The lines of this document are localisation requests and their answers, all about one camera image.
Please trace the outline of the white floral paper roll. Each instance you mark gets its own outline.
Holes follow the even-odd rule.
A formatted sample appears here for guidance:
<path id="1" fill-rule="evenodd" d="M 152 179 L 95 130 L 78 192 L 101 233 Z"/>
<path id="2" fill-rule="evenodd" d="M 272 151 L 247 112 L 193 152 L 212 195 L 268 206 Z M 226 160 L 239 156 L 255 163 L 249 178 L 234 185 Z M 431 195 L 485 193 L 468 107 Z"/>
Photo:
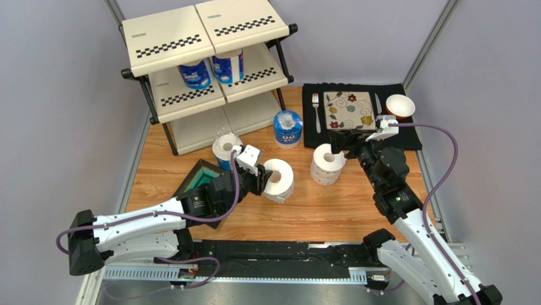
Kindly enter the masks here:
<path id="1" fill-rule="evenodd" d="M 281 159 L 269 159 L 264 163 L 271 176 L 267 181 L 263 195 L 277 203 L 284 203 L 294 190 L 294 173 L 292 167 Z"/>

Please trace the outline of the white red-floral paper roll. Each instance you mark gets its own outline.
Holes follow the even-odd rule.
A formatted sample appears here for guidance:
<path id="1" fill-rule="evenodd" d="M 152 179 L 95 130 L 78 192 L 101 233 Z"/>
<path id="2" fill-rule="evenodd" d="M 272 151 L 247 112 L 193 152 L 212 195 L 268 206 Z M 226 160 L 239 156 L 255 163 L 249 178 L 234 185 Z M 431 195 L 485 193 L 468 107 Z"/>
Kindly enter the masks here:
<path id="1" fill-rule="evenodd" d="M 321 144 L 313 153 L 310 175 L 314 181 L 323 186 L 334 184 L 345 166 L 344 152 L 331 152 L 330 144 Z"/>

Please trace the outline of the plastic-wrapped roll blue label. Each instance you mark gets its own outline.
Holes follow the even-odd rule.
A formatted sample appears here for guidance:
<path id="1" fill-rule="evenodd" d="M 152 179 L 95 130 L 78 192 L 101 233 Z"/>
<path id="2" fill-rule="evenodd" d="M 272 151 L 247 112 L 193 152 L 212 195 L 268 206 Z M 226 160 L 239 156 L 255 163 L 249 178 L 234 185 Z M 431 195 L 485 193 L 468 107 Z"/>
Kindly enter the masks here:
<path id="1" fill-rule="evenodd" d="M 230 170 L 230 153 L 234 146 L 243 144 L 240 137 L 230 128 L 221 128 L 212 143 L 212 152 L 222 170 Z"/>

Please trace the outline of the blue cartoon-face roll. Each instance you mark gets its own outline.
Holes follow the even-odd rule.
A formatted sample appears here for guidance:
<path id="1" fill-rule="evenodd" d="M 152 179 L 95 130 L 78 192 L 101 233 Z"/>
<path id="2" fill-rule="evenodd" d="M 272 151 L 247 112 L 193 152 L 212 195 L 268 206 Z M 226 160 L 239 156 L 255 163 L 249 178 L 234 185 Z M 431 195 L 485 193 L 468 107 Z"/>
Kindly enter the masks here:
<path id="1" fill-rule="evenodd" d="M 281 149 L 299 145 L 304 124 L 300 115 L 291 110 L 279 111 L 273 119 L 275 144 Z"/>

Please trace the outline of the dark blue roll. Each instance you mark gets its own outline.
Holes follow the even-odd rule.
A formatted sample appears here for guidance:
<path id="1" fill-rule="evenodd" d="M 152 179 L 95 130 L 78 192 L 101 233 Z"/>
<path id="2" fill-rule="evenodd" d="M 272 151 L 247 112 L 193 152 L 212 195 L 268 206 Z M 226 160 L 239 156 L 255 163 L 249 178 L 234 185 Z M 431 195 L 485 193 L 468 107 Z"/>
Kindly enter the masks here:
<path id="1" fill-rule="evenodd" d="M 177 69 L 190 89 L 203 90 L 213 82 L 213 72 L 207 58 L 179 65 Z"/>
<path id="2" fill-rule="evenodd" d="M 244 79 L 243 49 L 236 49 L 211 57 L 213 73 L 221 84 L 232 85 Z"/>

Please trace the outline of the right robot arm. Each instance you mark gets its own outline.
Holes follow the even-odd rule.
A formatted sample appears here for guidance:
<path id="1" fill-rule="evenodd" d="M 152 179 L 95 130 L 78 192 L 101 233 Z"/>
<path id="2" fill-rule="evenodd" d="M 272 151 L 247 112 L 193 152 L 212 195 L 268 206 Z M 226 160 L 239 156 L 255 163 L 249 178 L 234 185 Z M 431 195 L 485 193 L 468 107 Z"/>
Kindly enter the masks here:
<path id="1" fill-rule="evenodd" d="M 409 253 L 386 229 L 363 239 L 372 257 L 397 273 L 427 304 L 501 304 L 494 285 L 484 285 L 435 230 L 426 205 L 406 183 L 410 169 L 404 151 L 379 149 L 375 135 L 362 130 L 331 130 L 331 151 L 356 159 L 373 187 L 375 206 L 415 250 Z"/>

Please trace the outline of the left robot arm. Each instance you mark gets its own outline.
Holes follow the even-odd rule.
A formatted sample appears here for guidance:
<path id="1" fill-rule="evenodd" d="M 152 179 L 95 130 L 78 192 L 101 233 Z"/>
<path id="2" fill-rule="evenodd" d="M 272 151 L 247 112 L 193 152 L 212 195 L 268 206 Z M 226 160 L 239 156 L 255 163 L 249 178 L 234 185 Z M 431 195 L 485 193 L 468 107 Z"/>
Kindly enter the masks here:
<path id="1" fill-rule="evenodd" d="M 229 172 L 149 208 L 100 216 L 83 210 L 57 236 L 57 247 L 68 256 L 71 276 L 148 256 L 155 262 L 192 264 L 189 229 L 203 224 L 217 227 L 247 195 L 262 195 L 271 176 L 272 170 L 263 165 L 252 169 L 233 165 Z"/>

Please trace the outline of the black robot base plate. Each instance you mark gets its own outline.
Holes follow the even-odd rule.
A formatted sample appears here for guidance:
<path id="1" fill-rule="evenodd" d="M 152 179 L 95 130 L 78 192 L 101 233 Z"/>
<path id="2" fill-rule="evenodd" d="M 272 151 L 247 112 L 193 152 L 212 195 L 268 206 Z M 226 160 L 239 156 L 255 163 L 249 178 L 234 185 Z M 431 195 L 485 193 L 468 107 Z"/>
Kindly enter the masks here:
<path id="1" fill-rule="evenodd" d="M 342 279 L 351 268 L 389 271 L 361 243 L 203 240 L 194 244 L 196 254 L 219 261 L 216 277 Z"/>

